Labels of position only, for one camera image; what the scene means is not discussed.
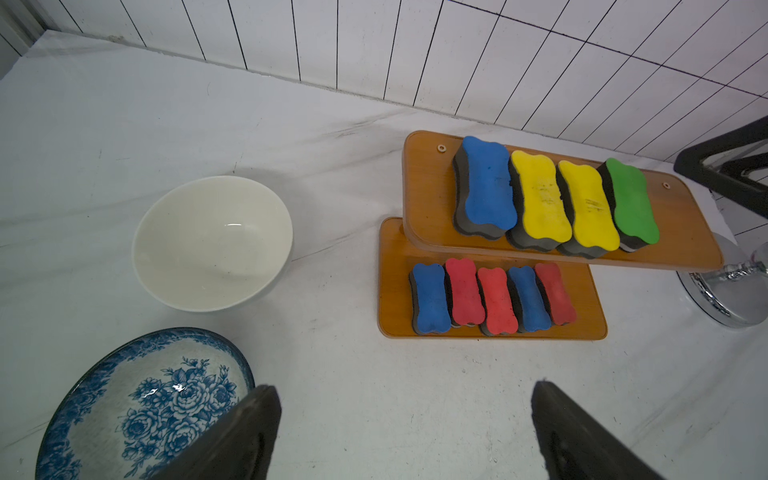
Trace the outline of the yellow eraser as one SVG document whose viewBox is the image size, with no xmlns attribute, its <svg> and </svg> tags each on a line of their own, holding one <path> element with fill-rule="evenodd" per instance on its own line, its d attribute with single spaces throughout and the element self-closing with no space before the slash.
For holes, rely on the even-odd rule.
<svg viewBox="0 0 768 480">
<path fill-rule="evenodd" d="M 554 162 L 545 155 L 511 153 L 509 173 L 517 224 L 507 239 L 518 249 L 549 252 L 572 238 Z"/>
<path fill-rule="evenodd" d="M 588 259 L 618 250 L 620 237 L 599 172 L 589 165 L 560 161 L 556 180 L 572 227 L 572 238 L 557 249 Z"/>
</svg>

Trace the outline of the blue eraser top shelf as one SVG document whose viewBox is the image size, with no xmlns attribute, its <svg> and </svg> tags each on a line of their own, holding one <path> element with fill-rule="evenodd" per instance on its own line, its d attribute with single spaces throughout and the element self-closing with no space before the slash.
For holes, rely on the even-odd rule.
<svg viewBox="0 0 768 480">
<path fill-rule="evenodd" d="M 462 139 L 453 158 L 456 178 L 454 225 L 468 236 L 499 240 L 517 225 L 510 152 L 474 136 Z"/>
</svg>

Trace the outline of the green eraser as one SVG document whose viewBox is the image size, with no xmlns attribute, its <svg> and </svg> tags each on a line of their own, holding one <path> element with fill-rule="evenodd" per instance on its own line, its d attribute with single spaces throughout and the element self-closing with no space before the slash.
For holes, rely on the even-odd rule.
<svg viewBox="0 0 768 480">
<path fill-rule="evenodd" d="M 635 252 L 660 240 L 645 174 L 638 168 L 608 158 L 598 167 L 620 248 Z"/>
</svg>

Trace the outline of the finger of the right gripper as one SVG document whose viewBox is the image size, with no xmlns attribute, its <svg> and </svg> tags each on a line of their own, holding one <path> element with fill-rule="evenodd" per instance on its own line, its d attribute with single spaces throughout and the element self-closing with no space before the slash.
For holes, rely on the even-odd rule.
<svg viewBox="0 0 768 480">
<path fill-rule="evenodd" d="M 767 117 L 763 117 L 682 150 L 674 162 L 674 171 L 766 218 L 767 186 L 748 177 L 753 171 L 767 168 L 766 153 L 729 160 L 715 168 L 704 165 L 715 154 L 766 139 Z"/>
</svg>

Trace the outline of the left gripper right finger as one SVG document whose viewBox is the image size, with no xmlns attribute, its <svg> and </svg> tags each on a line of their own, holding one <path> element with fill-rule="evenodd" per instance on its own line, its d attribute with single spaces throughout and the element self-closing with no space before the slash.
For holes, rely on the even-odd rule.
<svg viewBox="0 0 768 480">
<path fill-rule="evenodd" d="M 538 381 L 532 420 L 551 479 L 659 479 L 661 476 L 556 384 Z"/>
</svg>

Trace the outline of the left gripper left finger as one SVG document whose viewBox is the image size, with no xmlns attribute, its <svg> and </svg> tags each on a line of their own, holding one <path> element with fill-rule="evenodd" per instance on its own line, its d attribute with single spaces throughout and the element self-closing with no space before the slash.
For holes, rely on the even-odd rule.
<svg viewBox="0 0 768 480">
<path fill-rule="evenodd" d="M 265 479 L 282 414 L 277 389 L 259 385 L 155 479 Z"/>
</svg>

